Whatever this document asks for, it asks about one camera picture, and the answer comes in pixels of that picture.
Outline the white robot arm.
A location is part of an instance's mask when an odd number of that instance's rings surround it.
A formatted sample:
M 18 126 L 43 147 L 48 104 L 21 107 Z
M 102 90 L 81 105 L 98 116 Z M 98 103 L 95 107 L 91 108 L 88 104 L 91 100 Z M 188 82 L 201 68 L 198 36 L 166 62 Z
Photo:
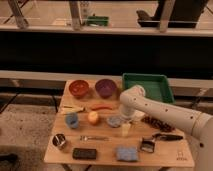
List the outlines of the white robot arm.
M 120 94 L 120 111 L 131 118 L 142 111 L 196 138 L 200 145 L 194 171 L 213 171 L 213 116 L 146 97 L 145 89 L 135 85 Z

